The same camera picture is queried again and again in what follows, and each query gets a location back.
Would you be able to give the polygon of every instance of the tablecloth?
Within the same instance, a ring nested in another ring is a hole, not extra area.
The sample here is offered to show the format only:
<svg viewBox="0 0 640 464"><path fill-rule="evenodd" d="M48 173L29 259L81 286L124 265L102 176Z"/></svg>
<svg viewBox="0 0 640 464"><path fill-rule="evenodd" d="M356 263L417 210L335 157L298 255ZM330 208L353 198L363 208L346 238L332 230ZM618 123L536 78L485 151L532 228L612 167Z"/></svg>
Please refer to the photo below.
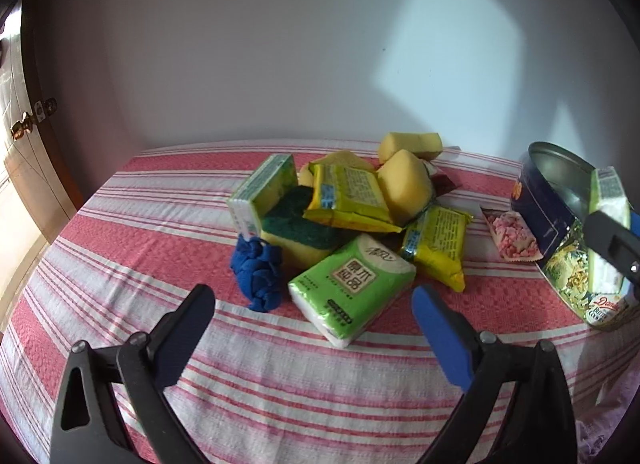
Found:
<svg viewBox="0 0 640 464"><path fill-rule="evenodd" d="M329 151L375 158L360 141L262 140L146 151L93 195L31 276L0 345L0 410L40 463L66 355L148 331L197 283L215 316L179 383L165 394L215 463L414 462L460 397L447 383L402 295L346 350L333 348L286 301L248 310L228 261L236 243L225 199L270 153L298 168ZM445 150L434 162L462 186L442 198L475 212L465 237L466 290L436 284L472 325L503 341L558 348L575 407L590 404L640 345L640 323L592 330L535 265L501 261L478 204L506 209L517 162ZM498 397L479 446L486 453L508 404ZM155 456L121 386L116 396L140 455Z"/></svg>

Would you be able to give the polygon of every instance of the brass door handle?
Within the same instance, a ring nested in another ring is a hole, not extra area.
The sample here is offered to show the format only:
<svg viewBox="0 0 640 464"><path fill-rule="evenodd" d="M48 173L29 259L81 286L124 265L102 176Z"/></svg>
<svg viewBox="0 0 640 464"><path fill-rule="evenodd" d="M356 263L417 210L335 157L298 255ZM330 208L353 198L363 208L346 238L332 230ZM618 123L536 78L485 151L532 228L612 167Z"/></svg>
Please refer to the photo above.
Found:
<svg viewBox="0 0 640 464"><path fill-rule="evenodd" d="M33 130L33 116L28 112L22 114L22 120L16 121L11 127L11 134L14 140L21 139L25 133L31 133Z"/></svg>

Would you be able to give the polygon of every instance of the sponge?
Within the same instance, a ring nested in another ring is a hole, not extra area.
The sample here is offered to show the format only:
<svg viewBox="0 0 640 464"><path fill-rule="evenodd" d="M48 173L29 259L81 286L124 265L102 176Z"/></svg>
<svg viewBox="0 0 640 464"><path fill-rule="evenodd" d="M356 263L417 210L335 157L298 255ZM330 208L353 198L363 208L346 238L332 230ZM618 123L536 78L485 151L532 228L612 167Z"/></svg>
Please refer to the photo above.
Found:
<svg viewBox="0 0 640 464"><path fill-rule="evenodd" d="M396 225L403 227L434 197L429 173L420 159L405 149L378 170L378 184Z"/></svg>
<svg viewBox="0 0 640 464"><path fill-rule="evenodd" d="M442 140L437 133L398 133L392 131L378 147L378 158L385 163L401 149L409 150L416 157L433 160L442 153Z"/></svg>
<svg viewBox="0 0 640 464"><path fill-rule="evenodd" d="M340 231L302 218L313 190L291 189L262 219L260 237L282 248L283 264L308 269L329 256L340 244Z"/></svg>
<svg viewBox="0 0 640 464"><path fill-rule="evenodd" d="M318 160L314 160L314 164L340 164L342 166L347 166L347 168L363 169L364 171L369 171L371 173L375 171L375 168L371 163L346 149L334 151L333 153L325 155ZM314 174L311 173L308 163L302 166L302 169L298 174L298 184L301 186L309 186L310 188L314 186Z"/></svg>

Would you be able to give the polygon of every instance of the white wall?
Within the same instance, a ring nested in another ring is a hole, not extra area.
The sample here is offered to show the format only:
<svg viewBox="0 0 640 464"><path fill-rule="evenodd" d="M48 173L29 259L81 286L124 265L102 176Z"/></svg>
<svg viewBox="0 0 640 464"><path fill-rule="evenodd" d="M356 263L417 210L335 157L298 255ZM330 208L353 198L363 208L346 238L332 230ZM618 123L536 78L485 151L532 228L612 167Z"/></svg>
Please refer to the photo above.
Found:
<svg viewBox="0 0 640 464"><path fill-rule="evenodd" d="M143 146L393 129L510 158L550 140L640 197L640 54L608 0L44 0L43 18L85 192Z"/></svg>

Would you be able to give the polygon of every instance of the pink snack packet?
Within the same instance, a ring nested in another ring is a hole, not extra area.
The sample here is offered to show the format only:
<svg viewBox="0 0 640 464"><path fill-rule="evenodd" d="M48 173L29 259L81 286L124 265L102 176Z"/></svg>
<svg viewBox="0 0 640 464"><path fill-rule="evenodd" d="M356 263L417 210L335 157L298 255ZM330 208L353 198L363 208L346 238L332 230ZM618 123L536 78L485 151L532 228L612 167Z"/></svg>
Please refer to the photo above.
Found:
<svg viewBox="0 0 640 464"><path fill-rule="evenodd" d="M542 258L536 237L520 213L482 207L480 209L502 259L536 261Z"/></svg>

